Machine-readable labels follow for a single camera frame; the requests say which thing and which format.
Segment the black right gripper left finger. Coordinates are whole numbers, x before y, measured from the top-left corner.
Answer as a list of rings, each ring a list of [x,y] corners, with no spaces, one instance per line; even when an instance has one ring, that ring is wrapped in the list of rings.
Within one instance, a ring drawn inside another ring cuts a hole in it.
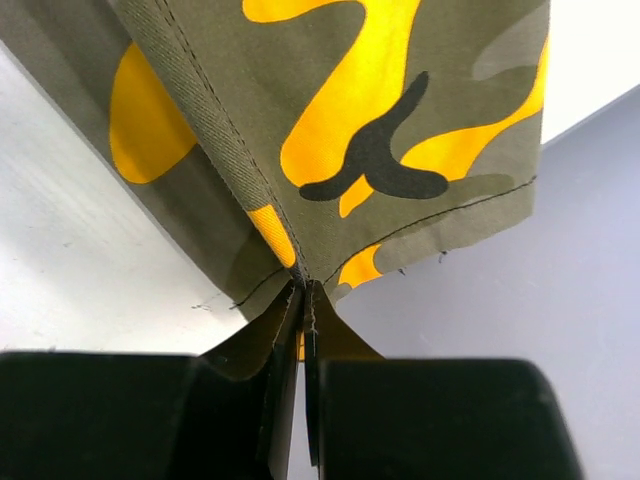
[[[207,446],[216,479],[285,479],[304,292],[287,284],[255,320],[204,355],[215,374]]]

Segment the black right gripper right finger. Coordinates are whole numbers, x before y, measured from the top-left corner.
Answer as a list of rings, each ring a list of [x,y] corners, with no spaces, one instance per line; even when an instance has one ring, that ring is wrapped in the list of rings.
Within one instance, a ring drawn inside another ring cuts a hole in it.
[[[304,300],[306,425],[311,465],[320,465],[320,364],[323,360],[379,360],[374,348],[337,314],[323,284],[310,281]]]

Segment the yellow camouflage trousers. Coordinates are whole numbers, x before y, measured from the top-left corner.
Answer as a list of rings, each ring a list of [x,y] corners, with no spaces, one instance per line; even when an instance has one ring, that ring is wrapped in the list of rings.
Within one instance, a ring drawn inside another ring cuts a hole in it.
[[[526,219],[546,1],[5,1],[1,40],[257,318]]]

